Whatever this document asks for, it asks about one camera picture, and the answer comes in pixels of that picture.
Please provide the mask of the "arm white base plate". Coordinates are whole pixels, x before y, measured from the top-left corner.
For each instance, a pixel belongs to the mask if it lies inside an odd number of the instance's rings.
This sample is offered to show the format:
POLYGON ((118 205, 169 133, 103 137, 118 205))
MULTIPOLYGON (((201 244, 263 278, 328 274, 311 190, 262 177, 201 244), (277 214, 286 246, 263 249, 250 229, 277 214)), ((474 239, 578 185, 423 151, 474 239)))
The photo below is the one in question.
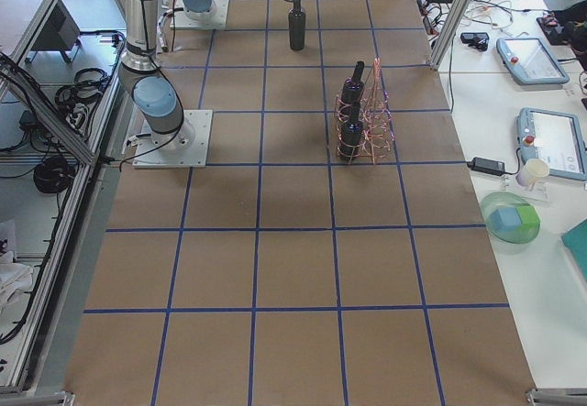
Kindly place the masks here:
POLYGON ((175 3, 171 27, 179 30, 224 30, 230 0, 212 0, 206 12, 184 11, 183 0, 175 3))
POLYGON ((185 110, 183 127, 179 134, 153 134, 145 119, 137 144, 137 156, 131 160, 136 169, 202 168, 206 165, 212 110, 185 110))

